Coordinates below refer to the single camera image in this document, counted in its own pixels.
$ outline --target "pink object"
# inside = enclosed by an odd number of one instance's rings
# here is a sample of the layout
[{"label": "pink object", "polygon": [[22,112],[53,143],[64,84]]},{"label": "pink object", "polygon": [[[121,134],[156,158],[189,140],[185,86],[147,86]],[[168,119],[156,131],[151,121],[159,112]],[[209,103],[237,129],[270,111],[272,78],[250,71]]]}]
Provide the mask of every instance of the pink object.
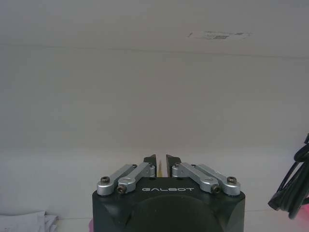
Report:
[{"label": "pink object", "polygon": [[305,205],[304,209],[309,213],[309,204]]},{"label": "pink object", "polygon": [[93,219],[89,222],[89,232],[93,232]]}]

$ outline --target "table surface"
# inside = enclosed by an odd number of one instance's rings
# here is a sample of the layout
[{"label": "table surface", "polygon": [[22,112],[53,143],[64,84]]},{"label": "table surface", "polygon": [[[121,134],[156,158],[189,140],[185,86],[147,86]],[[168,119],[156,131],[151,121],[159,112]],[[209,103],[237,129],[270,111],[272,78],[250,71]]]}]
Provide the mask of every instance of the table surface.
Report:
[{"label": "table surface", "polygon": [[[58,232],[88,232],[91,218],[60,219]],[[245,232],[308,232],[309,213],[301,210],[295,220],[287,213],[273,210],[248,211],[245,216]]]}]

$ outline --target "white wall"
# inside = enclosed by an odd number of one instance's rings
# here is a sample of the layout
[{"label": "white wall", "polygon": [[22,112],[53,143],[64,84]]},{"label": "white wall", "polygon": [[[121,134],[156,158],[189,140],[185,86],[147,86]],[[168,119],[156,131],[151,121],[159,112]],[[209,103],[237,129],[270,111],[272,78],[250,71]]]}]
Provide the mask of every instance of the white wall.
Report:
[{"label": "white wall", "polygon": [[309,131],[309,60],[0,46],[0,214],[90,218],[102,175],[157,153],[267,202]]}]

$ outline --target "bolt head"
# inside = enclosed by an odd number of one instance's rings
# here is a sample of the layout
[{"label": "bolt head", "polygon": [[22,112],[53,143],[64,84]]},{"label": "bolt head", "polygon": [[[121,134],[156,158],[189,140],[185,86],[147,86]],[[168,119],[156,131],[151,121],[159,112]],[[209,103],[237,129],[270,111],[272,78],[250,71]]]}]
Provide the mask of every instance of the bolt head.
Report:
[{"label": "bolt head", "polygon": [[229,176],[227,178],[227,182],[230,183],[230,184],[236,184],[237,183],[237,179],[233,176]]},{"label": "bolt head", "polygon": [[117,187],[117,192],[119,193],[119,194],[125,194],[126,193],[126,186],[124,186],[124,185],[119,185],[118,187]]},{"label": "bolt head", "polygon": [[109,183],[110,182],[110,178],[108,176],[101,177],[101,182],[102,183]]},{"label": "bolt head", "polygon": [[212,192],[213,194],[218,194],[218,193],[221,192],[221,188],[220,188],[218,185],[213,185],[213,186],[211,187],[211,192]]}]

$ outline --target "metal linkage arm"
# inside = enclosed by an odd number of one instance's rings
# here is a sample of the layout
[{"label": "metal linkage arm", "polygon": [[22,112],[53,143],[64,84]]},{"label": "metal linkage arm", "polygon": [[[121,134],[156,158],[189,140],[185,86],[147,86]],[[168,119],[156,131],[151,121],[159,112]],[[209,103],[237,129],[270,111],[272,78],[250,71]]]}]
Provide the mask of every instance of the metal linkage arm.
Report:
[{"label": "metal linkage arm", "polygon": [[206,175],[216,178],[225,194],[230,196],[240,195],[240,183],[235,177],[226,177],[204,164],[196,165],[195,168]]},{"label": "metal linkage arm", "polygon": [[221,191],[216,178],[205,175],[188,163],[176,163],[172,166],[173,177],[189,177],[197,182],[201,190],[209,193],[219,193]]},{"label": "metal linkage arm", "polygon": [[136,183],[142,177],[155,177],[155,166],[152,163],[141,163],[127,176],[118,180],[117,191],[121,194],[132,192],[136,188]]},{"label": "metal linkage arm", "polygon": [[100,196],[107,196],[114,192],[118,179],[122,176],[128,175],[131,171],[133,171],[137,167],[136,164],[126,164],[121,169],[116,171],[111,176],[104,176],[97,183],[97,193]]}]

